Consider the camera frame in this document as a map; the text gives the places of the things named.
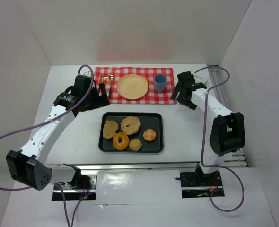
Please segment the orange glazed donut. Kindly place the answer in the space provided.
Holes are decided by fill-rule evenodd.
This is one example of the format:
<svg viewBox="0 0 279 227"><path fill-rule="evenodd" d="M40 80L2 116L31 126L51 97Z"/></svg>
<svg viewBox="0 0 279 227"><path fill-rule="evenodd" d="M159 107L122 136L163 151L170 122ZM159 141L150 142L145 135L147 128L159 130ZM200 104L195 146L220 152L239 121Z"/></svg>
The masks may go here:
<svg viewBox="0 0 279 227"><path fill-rule="evenodd" d="M129 145L129 137L124 132L119 132L113 136L113 147L115 150L123 151Z"/></svg>

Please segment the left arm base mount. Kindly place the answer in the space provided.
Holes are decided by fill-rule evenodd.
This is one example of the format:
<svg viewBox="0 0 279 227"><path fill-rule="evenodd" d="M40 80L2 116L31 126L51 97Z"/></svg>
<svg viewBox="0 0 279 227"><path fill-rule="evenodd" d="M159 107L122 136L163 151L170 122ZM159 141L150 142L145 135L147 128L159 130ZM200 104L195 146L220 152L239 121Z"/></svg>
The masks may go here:
<svg viewBox="0 0 279 227"><path fill-rule="evenodd" d="M80 199L93 201L96 199L97 171L82 170L75 180L57 174L51 178L51 183L60 185L67 201L79 201Z"/></svg>

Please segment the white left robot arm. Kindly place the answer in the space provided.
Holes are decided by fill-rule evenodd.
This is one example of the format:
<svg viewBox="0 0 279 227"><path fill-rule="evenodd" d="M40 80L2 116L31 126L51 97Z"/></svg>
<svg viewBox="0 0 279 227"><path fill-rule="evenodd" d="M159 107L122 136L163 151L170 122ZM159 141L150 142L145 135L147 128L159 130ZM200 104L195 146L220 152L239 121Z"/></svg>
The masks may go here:
<svg viewBox="0 0 279 227"><path fill-rule="evenodd" d="M66 182L76 188L88 177L71 164L51 167L45 165L47 157L65 128L78 113L110 104L104 83L96 83L88 76L77 75L74 85L60 93L53 103L44 125L19 151L11 150L7 156L11 178L38 191L50 183Z"/></svg>

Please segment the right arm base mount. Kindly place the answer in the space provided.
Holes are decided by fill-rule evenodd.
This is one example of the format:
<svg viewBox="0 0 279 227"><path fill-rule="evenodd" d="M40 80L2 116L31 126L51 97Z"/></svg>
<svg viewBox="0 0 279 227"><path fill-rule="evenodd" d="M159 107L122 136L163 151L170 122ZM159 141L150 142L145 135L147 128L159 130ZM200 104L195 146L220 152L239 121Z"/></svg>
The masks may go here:
<svg viewBox="0 0 279 227"><path fill-rule="evenodd" d="M219 171L204 174L198 168L179 168L179 176L175 179L180 183L182 198L224 197L223 183Z"/></svg>

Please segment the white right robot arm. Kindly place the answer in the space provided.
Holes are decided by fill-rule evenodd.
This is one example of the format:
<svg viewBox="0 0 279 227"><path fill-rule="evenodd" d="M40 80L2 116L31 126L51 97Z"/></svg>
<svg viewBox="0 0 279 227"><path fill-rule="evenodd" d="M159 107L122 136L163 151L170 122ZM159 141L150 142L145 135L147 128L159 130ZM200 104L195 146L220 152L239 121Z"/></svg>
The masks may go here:
<svg viewBox="0 0 279 227"><path fill-rule="evenodd" d="M190 109L203 112L203 152L199 168L211 174L219 166L245 146L244 116L224 107L202 82L196 82L191 72L177 75L171 99Z"/></svg>

